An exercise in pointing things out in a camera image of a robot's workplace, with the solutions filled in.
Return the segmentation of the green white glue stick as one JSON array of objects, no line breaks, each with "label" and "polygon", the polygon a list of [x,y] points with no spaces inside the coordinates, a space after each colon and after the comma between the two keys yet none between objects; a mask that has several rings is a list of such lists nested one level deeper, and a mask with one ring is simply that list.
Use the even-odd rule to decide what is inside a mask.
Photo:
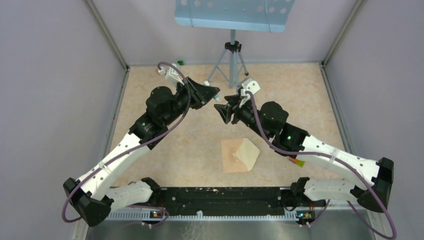
[{"label": "green white glue stick", "polygon": [[219,101],[221,100],[221,98],[220,98],[220,96],[219,96],[218,94],[216,94],[216,95],[213,97],[213,99],[214,99],[216,102],[219,102]]}]

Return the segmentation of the cream letter paper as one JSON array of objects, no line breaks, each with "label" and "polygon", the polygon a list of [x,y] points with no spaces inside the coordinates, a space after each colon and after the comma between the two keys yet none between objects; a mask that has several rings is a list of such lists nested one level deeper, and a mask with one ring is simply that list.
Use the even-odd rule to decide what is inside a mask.
[{"label": "cream letter paper", "polygon": [[259,156],[259,148],[253,144],[248,138],[238,138],[235,140],[235,149],[232,156],[236,163],[244,165],[242,172],[249,172],[255,166]]}]

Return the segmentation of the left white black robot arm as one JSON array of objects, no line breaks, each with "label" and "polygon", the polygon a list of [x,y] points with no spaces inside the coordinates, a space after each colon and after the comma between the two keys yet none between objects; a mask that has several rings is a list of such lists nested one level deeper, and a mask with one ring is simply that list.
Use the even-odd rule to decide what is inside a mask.
[{"label": "left white black robot arm", "polygon": [[154,207],[160,202],[159,186],[151,178],[121,187],[112,184],[138,159],[149,153],[179,124],[189,109],[198,110],[220,92],[216,86],[203,85],[191,78],[177,83],[176,92],[166,86],[154,88],[146,100],[146,112],[129,128],[118,145],[90,171],[63,183],[67,199],[88,226],[95,227],[111,212],[137,203]]}]

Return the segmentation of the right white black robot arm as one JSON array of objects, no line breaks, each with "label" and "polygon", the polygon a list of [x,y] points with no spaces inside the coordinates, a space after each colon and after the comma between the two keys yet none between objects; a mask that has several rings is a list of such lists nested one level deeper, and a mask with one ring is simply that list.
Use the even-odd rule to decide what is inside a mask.
[{"label": "right white black robot arm", "polygon": [[331,199],[356,201],[377,213],[388,208],[394,181],[391,159],[367,159],[331,146],[288,123],[289,113],[274,101],[265,102],[257,109],[253,100],[245,101],[238,95],[225,96],[225,100],[226,104],[214,105],[225,124],[242,122],[279,155],[313,163],[342,177],[330,181],[301,177],[292,184],[297,205]]}]

